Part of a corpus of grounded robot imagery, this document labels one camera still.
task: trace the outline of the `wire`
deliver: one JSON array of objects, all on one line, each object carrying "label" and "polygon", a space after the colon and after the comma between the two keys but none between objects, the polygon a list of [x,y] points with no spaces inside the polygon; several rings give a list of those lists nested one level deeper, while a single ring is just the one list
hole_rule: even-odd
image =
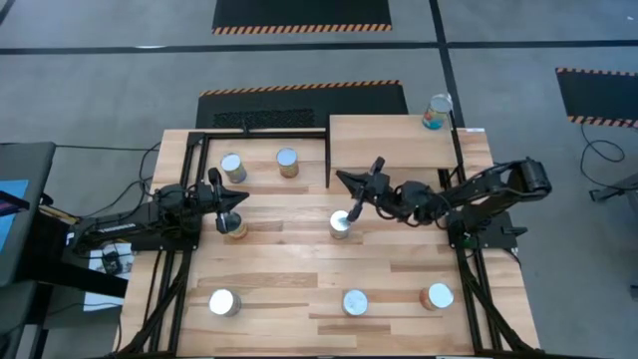
[{"label": "wire", "polygon": [[117,148],[117,147],[104,147],[104,146],[78,146],[78,145],[56,145],[56,149],[79,149],[79,150],[107,150],[107,151],[158,151],[154,148],[151,149],[137,149],[137,148]]},{"label": "wire", "polygon": [[56,309],[56,310],[51,311],[49,314],[47,314],[47,316],[53,316],[53,315],[62,313],[63,311],[71,309],[71,308],[73,308],[75,306],[78,306],[78,305],[85,305],[85,306],[116,305],[116,306],[122,306],[122,304],[114,303],[114,302],[104,302],[104,303],[96,303],[96,304],[72,303],[72,304],[64,306],[64,307],[62,307],[60,309]]},{"label": "wire", "polygon": [[[452,205],[450,204],[450,201],[449,201],[447,198],[445,198],[444,196],[442,196],[442,195],[440,195],[440,194],[438,194],[438,193],[436,193],[436,192],[432,192],[432,194],[433,194],[433,195],[435,195],[435,196],[437,196],[437,197],[439,197],[440,199],[442,199],[442,200],[443,200],[443,202],[444,202],[444,204],[448,207],[448,211],[452,211]],[[443,227],[443,226],[439,223],[439,217],[440,217],[440,216],[439,216],[439,214],[440,214],[441,216],[443,216],[443,213],[445,213],[444,211],[443,211],[443,212],[441,212],[441,213],[439,213],[439,210],[440,210],[440,209],[441,209],[441,208],[437,208],[437,212],[435,213],[435,224],[437,225],[437,228],[438,228],[438,229],[440,229],[440,230],[448,230],[448,228],[447,228],[447,227]]]},{"label": "wire", "polygon": [[[132,253],[124,253],[124,254],[118,254],[118,258],[123,257],[123,256],[127,256],[127,255],[133,255]],[[78,258],[82,258],[82,259],[102,259],[104,258],[104,255],[102,256],[97,256],[97,257],[92,257],[92,256],[85,256],[85,255],[76,255]]]},{"label": "wire", "polygon": [[472,251],[472,254],[470,254],[470,255],[468,255],[468,256],[466,257],[466,260],[468,260],[468,259],[472,258],[473,256],[477,255],[477,252],[478,252],[478,251],[479,251],[478,249],[474,249],[474,250]]},{"label": "wire", "polygon": [[147,320],[149,319],[149,310],[151,309],[151,299],[153,297],[153,291],[156,286],[156,276],[158,273],[158,266],[160,265],[160,258],[161,258],[161,250],[158,251],[158,256],[156,257],[156,263],[153,266],[153,277],[151,278],[151,288],[149,288],[149,299],[147,299],[147,308],[144,311],[143,324],[146,324]]},{"label": "wire", "polygon": [[[611,185],[611,184],[605,184],[602,182],[599,182],[596,179],[593,179],[590,175],[587,174],[587,172],[585,171],[585,155],[587,154],[587,150],[589,149],[593,149],[599,156],[601,156],[604,160],[611,162],[612,164],[619,164],[621,162],[623,162],[625,160],[625,152],[623,151],[623,149],[618,146],[617,144],[614,144],[613,142],[609,141],[609,140],[594,140],[594,141],[590,141],[587,138],[587,135],[585,135],[585,124],[580,125],[580,133],[582,134],[582,138],[585,140],[585,142],[587,143],[587,145],[585,146],[585,148],[582,150],[582,154],[580,155],[580,173],[585,176],[586,179],[590,180],[592,183],[598,184],[598,185],[602,185],[604,187],[607,188],[613,188],[613,189],[618,189],[618,190],[636,190],[638,189],[638,185],[634,186],[634,187],[619,187],[619,186],[615,186],[615,185]],[[609,156],[603,155],[600,150],[596,149],[596,147],[594,145],[596,144],[606,144],[611,146],[612,148],[618,150],[618,154],[619,154],[619,158],[618,159],[612,159]]]},{"label": "wire", "polygon": [[81,216],[80,216],[80,218],[91,217],[91,216],[94,216],[94,215],[96,215],[96,214],[100,213],[101,211],[105,211],[105,210],[107,210],[107,209],[109,209],[109,208],[113,207],[113,206],[114,206],[114,205],[116,205],[116,203],[117,203],[117,202],[119,202],[119,201],[120,201],[120,199],[122,199],[122,198],[124,197],[124,195],[125,195],[125,194],[127,194],[127,192],[128,192],[131,188],[133,188],[133,186],[134,186],[134,185],[136,185],[136,184],[141,184],[141,182],[140,182],[139,180],[132,181],[131,183],[129,183],[129,185],[127,185],[127,187],[126,187],[126,188],[122,191],[122,193],[120,193],[120,195],[118,195],[118,197],[117,197],[114,201],[112,201],[111,203],[107,204],[106,206],[104,206],[104,207],[102,207],[102,208],[100,208],[100,209],[98,209],[98,210],[96,210],[96,211],[93,211],[93,212],[91,212],[91,213],[89,213],[89,214],[81,215]]}]

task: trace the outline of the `wooden plank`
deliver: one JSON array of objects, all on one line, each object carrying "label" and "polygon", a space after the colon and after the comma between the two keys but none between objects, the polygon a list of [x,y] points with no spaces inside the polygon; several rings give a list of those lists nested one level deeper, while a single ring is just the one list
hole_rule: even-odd
[{"label": "wooden plank", "polygon": [[[164,133],[154,186],[178,182],[186,136],[182,130]],[[461,129],[459,136],[469,176],[491,165],[484,133]],[[273,158],[281,147],[298,149],[299,178],[278,175]],[[331,187],[324,187],[321,141],[215,141],[209,165],[216,166],[231,151],[240,152],[248,170],[247,182],[226,183],[251,193],[237,208],[249,233],[241,240],[226,238],[214,230],[214,214],[204,217],[177,355],[472,354],[457,262],[444,231],[382,220],[366,206],[351,235],[336,240],[326,219],[335,209],[348,209],[352,200],[334,170]],[[364,165],[344,169],[364,172],[370,164],[366,159]],[[388,167],[384,172],[391,173],[392,185],[421,180],[439,190],[432,169]],[[523,340],[536,345],[517,264],[502,251],[484,255],[494,303]],[[155,257],[148,252],[136,257],[122,314],[123,343],[142,326]],[[455,302],[447,310],[428,311],[419,303],[419,291],[439,281],[453,289]],[[234,317],[214,316],[207,308],[211,293],[221,287],[241,297],[243,308]],[[369,298],[369,311],[361,318],[341,309],[344,292],[352,288]],[[167,344],[171,313],[164,317],[160,348]],[[479,321],[488,346],[481,314]]]},{"label": "wooden plank", "polygon": [[334,169],[365,168],[381,156],[385,168],[453,169],[457,166],[448,124],[426,129],[420,115],[334,115],[330,151]]}]

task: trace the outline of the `tin can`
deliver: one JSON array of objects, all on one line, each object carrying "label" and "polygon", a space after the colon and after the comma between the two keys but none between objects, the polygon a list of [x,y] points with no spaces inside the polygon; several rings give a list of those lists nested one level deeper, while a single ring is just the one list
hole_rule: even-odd
[{"label": "tin can", "polygon": [[423,115],[423,125],[430,130],[440,129],[445,123],[450,122],[452,107],[452,96],[450,94],[434,95],[430,99],[426,113]]},{"label": "tin can", "polygon": [[279,172],[287,179],[292,179],[299,174],[297,164],[297,153],[292,149],[281,149],[277,153],[277,164]]},{"label": "tin can", "polygon": [[237,212],[223,214],[221,220],[224,221],[228,235],[232,239],[241,239],[248,234],[248,226]]},{"label": "tin can", "polygon": [[430,288],[421,290],[419,301],[428,310],[445,309],[455,301],[455,295],[443,283],[435,283]]},{"label": "tin can", "polygon": [[363,315],[368,311],[368,296],[358,289],[348,290],[343,296],[342,308],[347,315]]},{"label": "tin can", "polygon": [[242,183],[248,176],[238,154],[230,153],[224,155],[223,159],[221,159],[221,169],[228,176],[228,180],[233,183]]},{"label": "tin can", "polygon": [[350,233],[350,225],[348,212],[337,210],[330,216],[330,235],[335,239],[344,239]]},{"label": "tin can", "polygon": [[217,315],[233,316],[241,309],[241,299],[228,289],[217,289],[208,300],[208,309]]}]

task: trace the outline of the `hazard stripe tape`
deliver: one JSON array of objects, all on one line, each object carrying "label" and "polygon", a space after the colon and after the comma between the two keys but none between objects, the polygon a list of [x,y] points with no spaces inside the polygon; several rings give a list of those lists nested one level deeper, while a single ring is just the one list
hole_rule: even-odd
[{"label": "hazard stripe tape", "polygon": [[317,32],[392,31],[391,24],[223,26],[212,28],[213,35],[301,34]]},{"label": "hazard stripe tape", "polygon": [[584,124],[594,126],[609,126],[622,128],[638,128],[638,119],[603,119],[591,116],[567,116],[567,121],[572,124]]},{"label": "hazard stripe tape", "polygon": [[583,74],[596,74],[596,75],[612,75],[612,76],[638,76],[638,73],[627,71],[608,71],[608,70],[587,70],[587,69],[574,69],[574,68],[556,68],[556,74],[563,72],[583,73]]},{"label": "hazard stripe tape", "polygon": [[345,83],[286,85],[286,86],[269,86],[269,87],[260,87],[260,88],[210,90],[210,91],[200,92],[199,96],[202,97],[202,96],[212,96],[212,95],[230,95],[230,94],[244,94],[244,93],[255,93],[255,92],[312,90],[312,89],[326,89],[326,88],[332,89],[332,88],[383,86],[383,85],[401,85],[401,81],[399,80],[354,81],[354,82],[345,82]]}]

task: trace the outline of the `black floor mat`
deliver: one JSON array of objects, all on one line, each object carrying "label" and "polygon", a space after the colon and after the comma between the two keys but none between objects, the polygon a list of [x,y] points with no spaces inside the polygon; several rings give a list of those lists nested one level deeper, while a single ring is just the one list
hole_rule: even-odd
[{"label": "black floor mat", "polygon": [[388,0],[217,0],[215,35],[390,31]]},{"label": "black floor mat", "polygon": [[325,127],[330,115],[405,115],[399,81],[271,86],[204,91],[198,129]]},{"label": "black floor mat", "polygon": [[569,122],[638,127],[636,73],[558,68],[556,76]]}]

